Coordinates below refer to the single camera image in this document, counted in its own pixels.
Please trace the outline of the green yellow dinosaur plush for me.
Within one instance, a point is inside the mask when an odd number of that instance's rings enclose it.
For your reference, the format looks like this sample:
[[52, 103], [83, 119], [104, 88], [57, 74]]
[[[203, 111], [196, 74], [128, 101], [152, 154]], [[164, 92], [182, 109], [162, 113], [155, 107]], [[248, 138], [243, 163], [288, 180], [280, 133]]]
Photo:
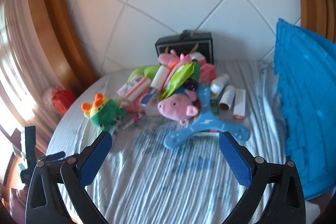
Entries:
[[102, 131], [110, 131], [127, 113], [120, 101], [108, 98], [102, 93], [97, 93], [93, 102], [84, 102], [81, 105], [81, 110], [84, 116]]

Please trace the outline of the black gift box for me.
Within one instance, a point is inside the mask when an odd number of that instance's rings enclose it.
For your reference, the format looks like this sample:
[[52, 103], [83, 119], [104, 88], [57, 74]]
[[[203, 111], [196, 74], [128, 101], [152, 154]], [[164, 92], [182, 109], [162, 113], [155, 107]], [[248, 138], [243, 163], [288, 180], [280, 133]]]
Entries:
[[170, 53], [171, 50], [180, 55], [199, 52], [210, 64], [214, 63], [213, 37], [210, 32], [184, 30], [177, 35], [159, 38], [155, 43], [157, 55]]

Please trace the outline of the pink pig plush blue body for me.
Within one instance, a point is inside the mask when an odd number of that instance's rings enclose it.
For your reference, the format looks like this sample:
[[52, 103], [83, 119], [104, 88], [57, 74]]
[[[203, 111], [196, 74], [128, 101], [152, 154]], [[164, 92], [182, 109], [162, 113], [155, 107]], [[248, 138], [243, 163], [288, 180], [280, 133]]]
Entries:
[[198, 96], [195, 91], [185, 89], [183, 93], [175, 93], [157, 104], [159, 113], [172, 121], [186, 126], [189, 120], [198, 115], [199, 110], [194, 105]]

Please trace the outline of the green wet wipes pack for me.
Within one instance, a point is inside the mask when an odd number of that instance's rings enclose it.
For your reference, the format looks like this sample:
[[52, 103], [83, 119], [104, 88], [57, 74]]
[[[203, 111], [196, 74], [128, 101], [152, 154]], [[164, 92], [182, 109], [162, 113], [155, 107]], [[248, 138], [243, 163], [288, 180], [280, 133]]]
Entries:
[[171, 96], [178, 88], [185, 83], [189, 77], [194, 73], [194, 63], [188, 63], [180, 66], [169, 79], [168, 84], [164, 87], [161, 94], [161, 100]]

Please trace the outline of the brown green-label medicine bottle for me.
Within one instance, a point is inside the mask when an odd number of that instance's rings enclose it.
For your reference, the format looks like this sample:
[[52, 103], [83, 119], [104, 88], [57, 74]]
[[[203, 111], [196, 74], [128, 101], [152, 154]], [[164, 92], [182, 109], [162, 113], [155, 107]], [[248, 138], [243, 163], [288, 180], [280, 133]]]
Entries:
[[191, 76], [185, 81], [183, 87], [188, 90], [196, 91], [199, 84], [201, 66], [196, 60], [193, 60], [194, 70]]

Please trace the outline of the pink white tissue pack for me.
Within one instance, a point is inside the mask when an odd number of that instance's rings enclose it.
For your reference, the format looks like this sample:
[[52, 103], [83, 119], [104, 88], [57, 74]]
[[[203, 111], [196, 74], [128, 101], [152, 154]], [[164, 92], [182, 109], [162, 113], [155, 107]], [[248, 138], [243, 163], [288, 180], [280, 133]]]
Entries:
[[117, 94], [128, 101], [134, 101], [141, 95], [151, 84], [147, 77], [135, 75], [131, 80], [118, 89]]

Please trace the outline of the pink pig plush orange dress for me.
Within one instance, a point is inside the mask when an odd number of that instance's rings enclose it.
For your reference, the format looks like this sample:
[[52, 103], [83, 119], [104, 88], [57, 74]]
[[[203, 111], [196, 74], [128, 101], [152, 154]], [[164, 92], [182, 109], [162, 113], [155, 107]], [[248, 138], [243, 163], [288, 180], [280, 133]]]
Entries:
[[175, 50], [171, 50], [169, 53], [161, 53], [158, 57], [158, 61], [161, 65], [172, 70], [184, 57], [185, 55], [183, 53], [178, 55]]

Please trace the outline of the red handbag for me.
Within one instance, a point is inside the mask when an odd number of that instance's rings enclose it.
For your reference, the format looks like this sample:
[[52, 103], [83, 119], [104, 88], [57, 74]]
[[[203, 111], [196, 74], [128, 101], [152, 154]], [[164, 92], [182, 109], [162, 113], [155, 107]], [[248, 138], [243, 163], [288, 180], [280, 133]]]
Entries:
[[52, 92], [51, 103], [60, 115], [64, 115], [72, 104], [76, 101], [76, 96], [70, 91], [60, 86], [56, 87], [56, 91]]

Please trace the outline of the white pill bottle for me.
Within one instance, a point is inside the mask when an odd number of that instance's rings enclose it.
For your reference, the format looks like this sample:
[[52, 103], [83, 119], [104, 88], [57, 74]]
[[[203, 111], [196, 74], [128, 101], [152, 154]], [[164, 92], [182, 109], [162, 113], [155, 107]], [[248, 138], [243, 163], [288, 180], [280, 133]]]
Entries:
[[230, 82], [230, 76], [223, 74], [216, 79], [212, 80], [210, 90], [212, 94], [218, 95]]

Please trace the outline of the wooden headboard frame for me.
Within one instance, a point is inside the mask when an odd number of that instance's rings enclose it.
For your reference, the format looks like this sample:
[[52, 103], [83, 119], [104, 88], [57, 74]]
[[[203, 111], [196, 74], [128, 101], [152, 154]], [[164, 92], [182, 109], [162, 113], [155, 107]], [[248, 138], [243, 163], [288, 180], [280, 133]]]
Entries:
[[79, 96], [98, 79], [81, 46], [66, 0], [28, 0], [42, 50], [61, 85]]

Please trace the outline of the green bird plush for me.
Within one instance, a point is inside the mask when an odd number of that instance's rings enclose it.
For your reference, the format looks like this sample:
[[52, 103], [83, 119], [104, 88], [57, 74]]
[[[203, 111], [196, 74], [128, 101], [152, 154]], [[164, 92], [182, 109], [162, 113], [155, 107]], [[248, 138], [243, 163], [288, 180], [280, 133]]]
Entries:
[[134, 76], [142, 76], [150, 79], [151, 81], [154, 79], [157, 71], [159, 70], [160, 65], [151, 65], [149, 67], [141, 67], [137, 68], [130, 74], [127, 81], [130, 81]]

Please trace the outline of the blue plastic storage crate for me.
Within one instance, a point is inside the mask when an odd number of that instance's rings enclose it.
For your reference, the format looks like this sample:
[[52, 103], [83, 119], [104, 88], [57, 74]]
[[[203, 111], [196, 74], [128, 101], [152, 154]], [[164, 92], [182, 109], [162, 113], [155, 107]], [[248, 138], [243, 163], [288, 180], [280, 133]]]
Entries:
[[335, 43], [279, 19], [273, 61], [285, 153], [311, 200], [335, 188]]

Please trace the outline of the white red medicine box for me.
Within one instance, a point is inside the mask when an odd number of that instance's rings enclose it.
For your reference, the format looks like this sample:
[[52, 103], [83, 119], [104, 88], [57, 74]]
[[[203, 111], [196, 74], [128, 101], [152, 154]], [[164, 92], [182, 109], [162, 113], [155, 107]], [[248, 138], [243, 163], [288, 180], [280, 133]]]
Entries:
[[246, 90], [236, 89], [233, 118], [244, 119], [246, 109]]

